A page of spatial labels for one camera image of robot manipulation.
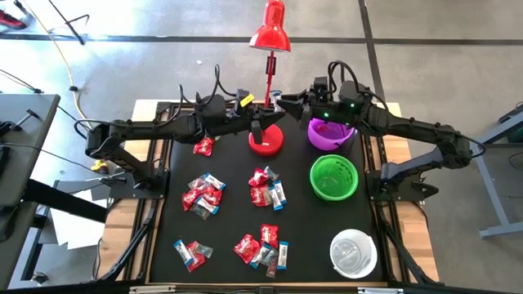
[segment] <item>red shoe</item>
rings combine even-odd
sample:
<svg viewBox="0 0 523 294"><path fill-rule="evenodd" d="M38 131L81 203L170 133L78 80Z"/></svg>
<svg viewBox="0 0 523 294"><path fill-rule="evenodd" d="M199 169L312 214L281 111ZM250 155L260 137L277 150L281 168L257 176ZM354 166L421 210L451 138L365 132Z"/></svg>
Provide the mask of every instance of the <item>red shoe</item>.
<svg viewBox="0 0 523 294"><path fill-rule="evenodd" d="M27 25L25 25L22 21L17 20L16 18L7 14L4 11L0 11L0 25L5 25L6 27L11 29L27 28Z"/></svg>

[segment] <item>red lamp shade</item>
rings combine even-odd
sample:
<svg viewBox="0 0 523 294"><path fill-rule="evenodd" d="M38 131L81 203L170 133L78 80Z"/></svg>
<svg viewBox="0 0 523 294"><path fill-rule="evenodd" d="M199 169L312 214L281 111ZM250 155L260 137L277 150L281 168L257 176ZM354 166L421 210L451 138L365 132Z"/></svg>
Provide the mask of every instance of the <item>red lamp shade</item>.
<svg viewBox="0 0 523 294"><path fill-rule="evenodd" d="M263 26L248 44L250 47L270 51L291 51L291 43L284 31L285 5L280 0L269 0L265 5Z"/></svg>

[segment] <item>purple bowl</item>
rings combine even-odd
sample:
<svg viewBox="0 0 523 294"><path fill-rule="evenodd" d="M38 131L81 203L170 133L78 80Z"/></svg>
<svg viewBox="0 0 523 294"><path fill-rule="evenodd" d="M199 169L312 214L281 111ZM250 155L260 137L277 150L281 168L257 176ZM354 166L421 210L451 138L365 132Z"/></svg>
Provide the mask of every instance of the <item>purple bowl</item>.
<svg viewBox="0 0 523 294"><path fill-rule="evenodd" d="M354 127L347 129L346 125L335 122L325 122L313 118L309 122L309 141L323 151L335 150L349 139L354 132Z"/></svg>

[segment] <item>candy wrapper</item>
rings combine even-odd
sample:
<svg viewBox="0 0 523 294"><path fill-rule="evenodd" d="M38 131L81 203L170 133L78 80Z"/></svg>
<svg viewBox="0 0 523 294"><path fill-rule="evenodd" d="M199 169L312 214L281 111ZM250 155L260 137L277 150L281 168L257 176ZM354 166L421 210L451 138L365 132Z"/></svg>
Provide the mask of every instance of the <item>candy wrapper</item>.
<svg viewBox="0 0 523 294"><path fill-rule="evenodd" d="M203 154L205 156L211 156L212 154L212 145L214 145L214 140L211 138L203 138L198 144L193 148L194 154Z"/></svg>
<svg viewBox="0 0 523 294"><path fill-rule="evenodd" d="M183 241L181 241L181 239L174 243L173 246L176 248L178 253L180 253L181 259L183 260L183 263L185 265L190 265L193 262L193 257L191 256L191 254L187 250L186 245L183 243Z"/></svg>
<svg viewBox="0 0 523 294"><path fill-rule="evenodd" d="M278 248L278 226L261 225L261 242L267 243L273 248Z"/></svg>
<svg viewBox="0 0 523 294"><path fill-rule="evenodd" d="M203 256L207 257L207 258L211 258L211 255L212 255L212 251L214 251L214 249L210 248L209 246L205 246L205 245L202 245L196 241L194 241L194 243L196 243L194 245L194 252L195 253L199 253L199 254L202 254Z"/></svg>
<svg viewBox="0 0 523 294"><path fill-rule="evenodd" d="M258 251L258 253L251 260L250 265L254 269L257 269L258 268L258 264L265 258L265 256L267 256L269 251L270 251L270 246L267 245L267 244L263 244L263 246L261 246L261 248Z"/></svg>
<svg viewBox="0 0 523 294"><path fill-rule="evenodd" d="M269 176L261 168L256 168L254 170L254 176L248 181L248 184L252 187L258 187L265 183L266 180L269 180Z"/></svg>
<svg viewBox="0 0 523 294"><path fill-rule="evenodd" d="M276 278L276 270L278 269L278 252L276 252L276 255L271 257L269 261L269 265L267 266L267 272L265 274L266 277L269 278Z"/></svg>
<svg viewBox="0 0 523 294"><path fill-rule="evenodd" d="M198 242L194 241L191 244L187 245L187 251L193 258L193 262L190 265L187 265L187 269L190 273L205 263L205 256L196 253L195 251L195 248L198 246L197 244Z"/></svg>
<svg viewBox="0 0 523 294"><path fill-rule="evenodd" d="M207 200L203 199L202 196L198 197L196 201L194 202L195 205L200 205L201 207L207 209L209 212L211 212L213 215L218 212L218 206L211 205L207 202Z"/></svg>
<svg viewBox="0 0 523 294"><path fill-rule="evenodd" d="M279 201L278 192L276 192L276 188L274 186L269 188L269 195L270 195L270 198L272 199L272 202L274 204L273 208L276 211L284 208L284 206Z"/></svg>
<svg viewBox="0 0 523 294"><path fill-rule="evenodd" d="M279 243L279 255L278 255L278 270L286 270L287 269L287 250L288 250L288 242L280 242Z"/></svg>
<svg viewBox="0 0 523 294"><path fill-rule="evenodd" d="M224 183L220 182L217 178L212 176L210 173L205 174L205 181L208 182L209 184L213 185L214 188L219 189L219 190L223 190L226 187L226 185Z"/></svg>
<svg viewBox="0 0 523 294"><path fill-rule="evenodd" d="M272 204L272 198L269 193L269 186L263 185L260 187L251 188L251 199L254 205L264 207Z"/></svg>
<svg viewBox="0 0 523 294"><path fill-rule="evenodd" d="M203 175L203 176L199 176L196 179L192 180L188 184L188 186L189 186L189 189L197 189L197 188L201 188L205 183L206 183L205 175Z"/></svg>
<svg viewBox="0 0 523 294"><path fill-rule="evenodd" d="M287 198L285 197L284 187L281 185L281 180L277 180L275 182L275 188L276 188L276 192L278 194L279 201L281 202L282 205L284 205L285 203L287 203Z"/></svg>
<svg viewBox="0 0 523 294"><path fill-rule="evenodd" d="M244 260L245 264L247 264L260 250L260 243L258 243L252 235L246 234L239 244L235 246L234 250L236 254Z"/></svg>
<svg viewBox="0 0 523 294"><path fill-rule="evenodd" d="M193 204L193 206L190 207L190 211L199 215L201 218L203 218L204 221L207 220L207 218L211 215L210 211L196 204Z"/></svg>
<svg viewBox="0 0 523 294"><path fill-rule="evenodd" d="M276 257L276 265L278 264L278 250L271 248L269 253L260 261L262 265L270 266L270 261Z"/></svg>
<svg viewBox="0 0 523 294"><path fill-rule="evenodd" d="M187 193L181 195L181 203L183 204L183 210L188 211L193 205L194 201L199 197L199 190L192 189Z"/></svg>
<svg viewBox="0 0 523 294"><path fill-rule="evenodd" d="M278 180L279 174L274 173L269 166L266 166L263 171L270 177L272 181Z"/></svg>
<svg viewBox="0 0 523 294"><path fill-rule="evenodd" d="M220 205L221 199L221 190L216 190L212 185L207 185L200 192L200 195L205 199L209 204L217 206Z"/></svg>

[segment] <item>wooden table frame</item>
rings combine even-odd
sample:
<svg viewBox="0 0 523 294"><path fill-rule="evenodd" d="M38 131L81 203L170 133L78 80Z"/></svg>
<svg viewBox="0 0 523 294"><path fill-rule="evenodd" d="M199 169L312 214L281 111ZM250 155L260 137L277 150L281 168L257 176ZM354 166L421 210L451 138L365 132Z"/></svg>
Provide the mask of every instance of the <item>wooden table frame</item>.
<svg viewBox="0 0 523 294"><path fill-rule="evenodd" d="M174 100L137 100L132 115L133 121L151 121L156 115L156 108L158 102L176 102ZM395 116L401 116L400 106L397 103L387 103L389 110ZM410 159L409 145L406 139L399 138L396 136L384 136L383 137L385 150L389 162L402 163ZM155 155L158 157L162 145L165 142L159 140L156 144ZM373 152L377 153L377 141L375 138L372 139ZM140 160L146 160L149 151L150 142L148 140L137 140L128 141L125 144L125 150L133 154ZM379 157L374 156L376 161L376 168L380 168L381 163ZM123 199L117 206L112 209L105 222L105 231L102 237L100 246L101 266L99 276L106 273L113 263L119 258L126 246L128 245L131 234L132 224L136 214L136 207L138 201L135 199ZM159 218L162 211L163 200L160 200L156 220L154 222L153 231L153 243L151 247L150 258L148 261L148 268L152 261L154 241L156 239L156 233L159 225ZM412 257L416 260L419 266L423 269L426 275L434 280L438 280L438 273L436 269L436 262L432 253L431 240L427 229L427 222L424 215L419 211L412 203L398 202L396 204L397 212L399 216L400 229L403 237L403 243L407 250L410 252ZM145 203L145 209L143 216L147 215L150 207L150 200ZM390 220L388 210L386 210L387 219ZM132 267L132 277L135 278L140 268L141 257L143 255L144 240L136 250L134 265ZM389 249L391 252L391 265L396 278L400 280L400 264L397 256L396 249L389 241ZM149 283L149 271L147 271L145 281ZM120 274L118 280L122 279L123 275ZM244 284L188 284L188 283L169 283L169 285L186 285L186 286L244 286L244 287L256 287L260 285L264 286L297 286L297 287L354 287L354 286L365 286L365 287L383 287L385 283L361 283L361 282L346 282L346 283L244 283Z"/></svg>

